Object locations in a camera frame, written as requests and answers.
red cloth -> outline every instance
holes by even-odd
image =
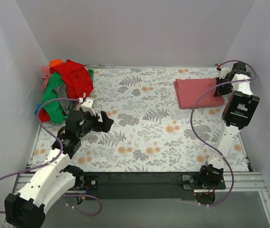
[[[216,78],[176,79],[174,82],[180,108],[193,108],[197,100],[216,85]],[[215,90],[207,93],[198,103],[197,108],[224,105],[222,96],[214,97]]]
[[[69,98],[83,97],[83,93],[86,93],[86,97],[91,94],[93,82],[88,70],[83,64],[67,60],[66,63],[50,68],[50,73],[55,71],[62,75],[62,79],[66,83]]]
[[[39,112],[39,119],[41,120],[41,122],[50,121],[50,116],[44,108],[42,108],[41,111]]]

cable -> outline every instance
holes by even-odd
[[[84,210],[82,210],[82,209],[80,209],[80,208],[78,208],[76,206],[69,205],[68,203],[66,204],[67,206],[70,206],[71,208],[76,209],[77,211],[81,212],[82,214],[85,214],[86,216],[96,216],[101,212],[101,210],[102,210],[102,202],[101,202],[100,199],[98,199],[95,196],[86,195],[86,194],[74,194],[74,195],[63,195],[62,197],[75,197],[75,196],[76,197],[78,197],[78,196],[80,196],[80,197],[89,197],[89,198],[97,200],[98,203],[100,204],[99,210],[96,213],[88,213],[88,212],[86,212],[86,211],[84,211]]]
[[[56,98],[56,99],[52,99],[52,100],[49,100],[49,101],[46,101],[45,103],[43,103],[43,104],[39,107],[39,109],[38,109],[38,111],[37,111],[37,119],[38,119],[38,123],[41,125],[41,127],[42,127],[48,134],[50,134],[52,137],[54,137],[54,138],[59,142],[59,144],[60,144],[60,152],[58,153],[58,155],[57,155],[56,157],[54,157],[54,158],[50,161],[50,163],[54,162],[58,157],[60,157],[60,155],[62,154],[62,151],[63,151],[63,144],[62,144],[61,140],[60,140],[58,137],[56,137],[54,134],[52,134],[52,133],[51,133],[51,132],[50,132],[50,131],[42,124],[41,120],[39,119],[39,113],[40,113],[40,111],[42,110],[42,108],[43,108],[45,105],[47,105],[48,103],[53,102],[53,101],[61,101],[61,100],[77,101],[77,102],[79,102],[79,99]],[[22,170],[22,171],[18,171],[18,172],[13,172],[13,173],[7,174],[7,175],[5,175],[5,176],[3,176],[3,177],[0,177],[0,181],[3,180],[3,179],[5,179],[5,178],[7,178],[7,177],[11,177],[11,176],[18,175],[18,174],[21,174],[21,173],[24,173],[24,172],[28,172],[28,171],[40,169],[40,168],[42,168],[42,167],[44,167],[44,166],[47,166],[47,165],[48,165],[48,163],[44,163],[44,164],[38,165],[38,166],[33,167],[33,168],[29,168],[29,169],[25,169],[25,170]]]
[[[199,205],[202,205],[202,206],[206,206],[206,207],[213,207],[213,206],[216,206],[216,205],[219,205],[221,204],[223,201],[225,201],[226,198],[228,198],[228,196],[231,194],[232,192],[232,189],[234,187],[234,173],[232,171],[232,168],[229,164],[229,162],[227,161],[227,159],[224,157],[224,155],[214,146],[212,146],[211,144],[208,144],[206,141],[204,141],[198,134],[197,132],[195,131],[194,129],[194,124],[193,124],[193,114],[194,114],[194,110],[197,108],[197,105],[198,103],[200,102],[200,100],[209,92],[211,92],[212,90],[216,89],[217,87],[220,87],[220,86],[223,86],[223,85],[226,85],[226,84],[231,84],[231,83],[236,83],[236,82],[246,82],[246,81],[254,81],[258,78],[258,75],[257,75],[257,72],[254,70],[254,68],[252,66],[250,66],[249,64],[247,64],[246,62],[243,62],[243,61],[239,61],[239,60],[229,60],[229,61],[226,61],[226,62],[223,62],[222,64],[220,64],[218,67],[221,67],[223,64],[226,64],[226,63],[229,63],[229,62],[242,62],[244,64],[246,64],[249,68],[251,68],[251,70],[253,71],[254,73],[254,78],[249,78],[249,79],[244,79],[244,80],[236,80],[236,81],[231,81],[231,82],[223,82],[223,83],[220,83],[212,88],[210,88],[209,90],[207,90],[196,102],[196,104],[194,105],[193,109],[192,109],[192,112],[191,112],[191,117],[190,117],[190,123],[191,123],[191,128],[192,128],[192,131],[193,133],[196,135],[196,137],[201,141],[203,142],[205,145],[211,147],[213,150],[217,151],[223,158],[224,162],[226,163],[226,165],[228,166],[230,172],[231,172],[231,176],[232,176],[232,184],[231,184],[231,187],[229,189],[229,191],[226,193],[226,195],[221,199],[219,200],[217,203],[214,203],[214,204],[211,204],[211,205],[205,205],[205,204],[201,204],[199,203]],[[187,202],[187,201],[180,201],[181,203],[187,203],[187,204],[192,204],[192,205],[197,205],[196,203],[194,202]]]

orange flower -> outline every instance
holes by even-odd
[[[172,132],[174,132],[174,128],[172,127],[172,126],[167,126],[166,127],[166,131],[168,132],[168,133],[172,133]]]
[[[125,153],[125,147],[124,146],[121,146],[121,147],[119,147],[118,148],[118,152],[120,153],[120,154],[123,154],[123,153]]]
[[[214,109],[210,109],[210,110],[209,110],[209,114],[215,115],[215,114],[216,114],[216,111],[215,111]]]
[[[45,149],[40,150],[40,154],[45,154],[45,153],[46,153]]]
[[[78,164],[83,165],[84,163],[85,163],[84,157],[78,158]]]
[[[203,162],[205,161],[205,158],[204,158],[202,155],[198,155],[198,156],[196,157],[196,160],[197,160],[198,162],[200,162],[200,163],[203,163]]]
[[[146,153],[152,155],[154,153],[154,149],[152,147],[146,148]]]
[[[241,147],[241,145],[239,145],[239,144],[235,144],[235,145],[234,145],[234,149],[235,149],[236,151],[242,151],[242,147]]]
[[[39,150],[39,149],[36,149],[34,155],[35,155],[35,156],[38,156],[38,155],[39,155],[39,152],[40,152],[40,150]]]

gray wall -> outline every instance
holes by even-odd
[[[112,66],[221,62],[254,0],[16,0],[48,60]]]
[[[46,58],[14,0],[0,0],[0,177],[25,168],[42,98],[40,67]],[[15,177],[0,182],[0,210]],[[4,221],[0,215],[0,227]]]
[[[242,138],[253,168],[262,171],[270,191],[270,1],[255,1],[225,57],[228,59],[247,61],[260,76],[251,86],[261,102]]]

floral tablecloth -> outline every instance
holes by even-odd
[[[114,124],[109,133],[86,135],[70,164],[84,171],[199,171],[211,151],[193,134],[191,110],[180,110],[173,82],[217,75],[215,68],[96,69],[90,96],[97,100],[97,113],[106,111]],[[194,113],[197,132],[212,145],[222,128],[223,109],[199,108]],[[45,126],[56,134],[62,125]],[[41,130],[33,166],[43,163],[53,142]],[[239,138],[227,160],[234,171],[248,171]]]

